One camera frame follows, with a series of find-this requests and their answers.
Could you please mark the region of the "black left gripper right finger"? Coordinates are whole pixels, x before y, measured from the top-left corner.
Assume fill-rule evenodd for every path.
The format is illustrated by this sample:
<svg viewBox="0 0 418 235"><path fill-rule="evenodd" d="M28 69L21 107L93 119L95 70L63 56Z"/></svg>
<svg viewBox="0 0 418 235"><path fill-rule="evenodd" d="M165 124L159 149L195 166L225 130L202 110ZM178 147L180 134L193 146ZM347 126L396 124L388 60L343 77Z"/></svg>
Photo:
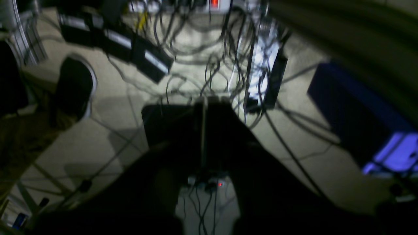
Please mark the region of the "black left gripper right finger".
<svg viewBox="0 0 418 235"><path fill-rule="evenodd" d="M417 202L354 213L306 187L270 154L228 102L206 104L207 162L230 176L241 217L235 235L416 235Z"/></svg>

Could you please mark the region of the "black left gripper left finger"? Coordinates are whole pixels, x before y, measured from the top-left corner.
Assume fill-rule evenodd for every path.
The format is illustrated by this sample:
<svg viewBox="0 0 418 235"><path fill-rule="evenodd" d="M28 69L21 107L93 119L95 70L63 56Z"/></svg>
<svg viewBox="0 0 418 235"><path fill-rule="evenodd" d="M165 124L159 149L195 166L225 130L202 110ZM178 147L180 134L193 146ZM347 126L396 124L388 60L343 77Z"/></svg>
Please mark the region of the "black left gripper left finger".
<svg viewBox="0 0 418 235"><path fill-rule="evenodd" d="M35 235L182 234L177 200L189 177L207 169L207 114L202 104L142 109L148 151L106 189L76 205L43 213Z"/></svg>

